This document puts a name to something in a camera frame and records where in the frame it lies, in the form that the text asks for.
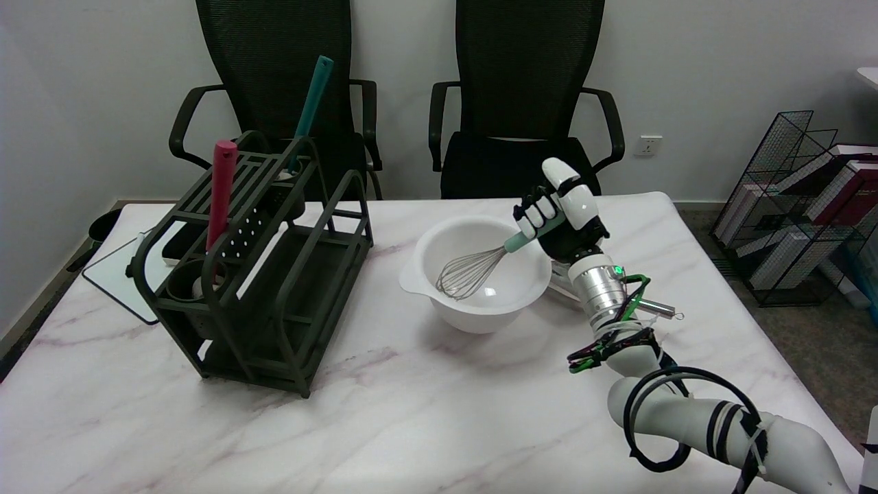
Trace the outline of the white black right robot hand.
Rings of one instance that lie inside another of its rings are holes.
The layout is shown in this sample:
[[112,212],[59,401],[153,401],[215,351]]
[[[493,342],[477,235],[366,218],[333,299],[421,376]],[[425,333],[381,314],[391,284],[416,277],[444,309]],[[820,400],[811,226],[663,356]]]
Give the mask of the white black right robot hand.
[[513,208],[521,234],[528,241],[539,241],[549,257],[565,265],[598,253],[610,233],[583,177],[555,157],[543,161],[542,171],[545,184],[533,188]]

